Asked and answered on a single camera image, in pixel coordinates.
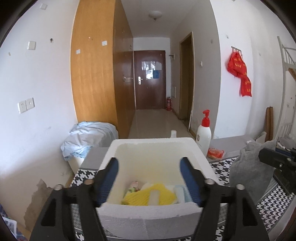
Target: metal screw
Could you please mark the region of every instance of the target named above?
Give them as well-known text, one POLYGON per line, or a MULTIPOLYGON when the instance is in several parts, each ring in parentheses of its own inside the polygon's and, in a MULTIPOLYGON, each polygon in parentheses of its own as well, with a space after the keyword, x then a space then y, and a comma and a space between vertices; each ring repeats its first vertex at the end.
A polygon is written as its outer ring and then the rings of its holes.
POLYGON ((86 179, 85 181, 84 181, 84 184, 85 185, 91 185, 91 184, 93 184, 94 183, 94 180, 93 179, 86 179))
POLYGON ((237 188, 238 190, 244 190, 244 185, 242 185, 242 184, 237 184, 237 185, 236 185, 236 188, 237 188))
POLYGON ((208 184, 208 185, 214 185, 215 184, 215 181, 213 179, 205 179, 205 184, 208 184))
POLYGON ((55 185, 55 186, 54 186, 54 190, 55 190, 55 191, 62 190, 63 188, 64 188, 64 187, 63 187, 62 184, 58 184, 58 185, 55 185))

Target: doorway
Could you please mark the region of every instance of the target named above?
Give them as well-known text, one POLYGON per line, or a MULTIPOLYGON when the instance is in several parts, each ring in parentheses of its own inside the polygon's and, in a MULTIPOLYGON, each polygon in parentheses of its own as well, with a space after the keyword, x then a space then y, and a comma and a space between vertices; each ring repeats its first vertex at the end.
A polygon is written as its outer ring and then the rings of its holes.
POLYGON ((179 118, 190 130, 194 93, 194 48, 192 32, 180 43, 179 118))
POLYGON ((134 61, 136 109, 165 109, 165 51, 135 51, 134 61))

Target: ceiling light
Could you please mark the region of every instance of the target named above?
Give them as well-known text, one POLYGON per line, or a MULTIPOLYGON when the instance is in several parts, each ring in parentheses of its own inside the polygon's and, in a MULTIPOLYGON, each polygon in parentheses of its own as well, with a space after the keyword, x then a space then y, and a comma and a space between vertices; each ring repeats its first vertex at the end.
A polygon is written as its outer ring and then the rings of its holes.
POLYGON ((163 14, 160 11, 149 11, 148 16, 156 21, 157 19, 161 18, 163 14))

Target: wooden wardrobe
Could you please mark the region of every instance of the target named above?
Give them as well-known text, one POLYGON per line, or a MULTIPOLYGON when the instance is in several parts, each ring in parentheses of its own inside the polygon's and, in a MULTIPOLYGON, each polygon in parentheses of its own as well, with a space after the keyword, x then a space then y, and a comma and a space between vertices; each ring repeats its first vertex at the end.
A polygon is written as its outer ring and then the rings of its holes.
POLYGON ((135 113, 133 35, 121 0, 80 0, 71 78, 78 122, 108 122, 127 138, 135 113))

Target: door handle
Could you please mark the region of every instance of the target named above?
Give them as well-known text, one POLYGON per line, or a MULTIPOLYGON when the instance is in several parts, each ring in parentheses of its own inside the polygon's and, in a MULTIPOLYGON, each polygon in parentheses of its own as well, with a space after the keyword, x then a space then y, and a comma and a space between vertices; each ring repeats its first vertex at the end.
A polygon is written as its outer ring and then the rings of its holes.
POLYGON ((141 79, 140 76, 138 77, 138 79, 139 79, 139 85, 140 85, 140 84, 141 84, 141 81, 142 81, 143 79, 141 79))

